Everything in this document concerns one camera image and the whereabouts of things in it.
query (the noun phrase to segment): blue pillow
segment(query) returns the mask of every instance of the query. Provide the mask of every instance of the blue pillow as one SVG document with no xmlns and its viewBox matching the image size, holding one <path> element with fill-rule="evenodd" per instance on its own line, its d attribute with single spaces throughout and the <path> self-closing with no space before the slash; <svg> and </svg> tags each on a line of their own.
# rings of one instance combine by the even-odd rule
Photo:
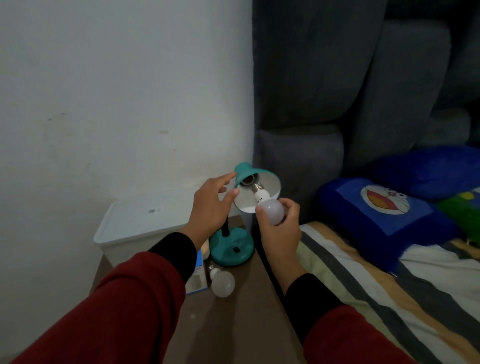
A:
<svg viewBox="0 0 480 364">
<path fill-rule="evenodd" d="M 464 234 L 434 205 L 379 186 L 365 178 L 341 178 L 315 196 L 325 219 L 363 258 L 385 272 L 412 244 L 442 244 Z"/>
<path fill-rule="evenodd" d="M 436 146 L 385 157 L 367 177 L 411 196 L 443 200 L 480 186 L 480 149 Z"/>
</svg>

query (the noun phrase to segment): lamp shade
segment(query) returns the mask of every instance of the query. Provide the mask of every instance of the lamp shade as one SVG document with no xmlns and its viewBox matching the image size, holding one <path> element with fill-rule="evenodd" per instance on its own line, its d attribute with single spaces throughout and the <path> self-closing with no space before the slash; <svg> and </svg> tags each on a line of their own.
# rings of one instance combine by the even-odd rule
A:
<svg viewBox="0 0 480 364">
<path fill-rule="evenodd" d="M 253 168 L 250 163 L 243 162 L 235 167 L 237 178 L 235 187 L 240 189 L 240 193 L 235 198 L 235 206 L 238 210 L 254 214 L 257 200 L 253 194 L 252 186 L 255 183 L 261 183 L 270 196 L 278 198 L 281 190 L 280 179 L 268 170 Z"/>
</svg>

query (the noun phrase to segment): wall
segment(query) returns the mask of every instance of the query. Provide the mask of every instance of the wall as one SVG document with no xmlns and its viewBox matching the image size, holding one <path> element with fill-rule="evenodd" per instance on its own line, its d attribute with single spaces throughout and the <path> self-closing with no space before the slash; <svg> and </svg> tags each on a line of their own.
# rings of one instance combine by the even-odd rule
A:
<svg viewBox="0 0 480 364">
<path fill-rule="evenodd" d="M 116 198 L 252 158 L 251 4 L 0 3 L 0 356 L 88 293 Z"/>
</svg>

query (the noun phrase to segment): green plush toy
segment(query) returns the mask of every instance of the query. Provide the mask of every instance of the green plush toy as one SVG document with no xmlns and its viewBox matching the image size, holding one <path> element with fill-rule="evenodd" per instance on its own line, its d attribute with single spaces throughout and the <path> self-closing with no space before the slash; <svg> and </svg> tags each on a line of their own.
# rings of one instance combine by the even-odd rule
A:
<svg viewBox="0 0 480 364">
<path fill-rule="evenodd" d="M 480 247 L 480 187 L 437 204 L 462 229 L 469 244 Z"/>
</svg>

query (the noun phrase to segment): teal desk lamp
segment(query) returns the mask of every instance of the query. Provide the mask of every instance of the teal desk lamp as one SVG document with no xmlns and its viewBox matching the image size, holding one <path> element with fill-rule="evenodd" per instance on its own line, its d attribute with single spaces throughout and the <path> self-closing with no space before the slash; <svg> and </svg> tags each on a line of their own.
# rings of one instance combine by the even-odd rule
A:
<svg viewBox="0 0 480 364">
<path fill-rule="evenodd" d="M 255 213 L 257 200 L 252 187 L 261 183 L 273 198 L 278 198 L 281 190 L 280 180 L 272 172 L 253 168 L 243 162 L 235 167 L 237 178 L 235 188 L 240 193 L 235 199 L 235 206 L 242 212 Z M 253 254 L 253 238 L 242 228 L 228 228 L 228 217 L 222 228 L 210 239 L 210 254 L 215 263 L 222 267 L 233 267 L 245 263 Z"/>
</svg>

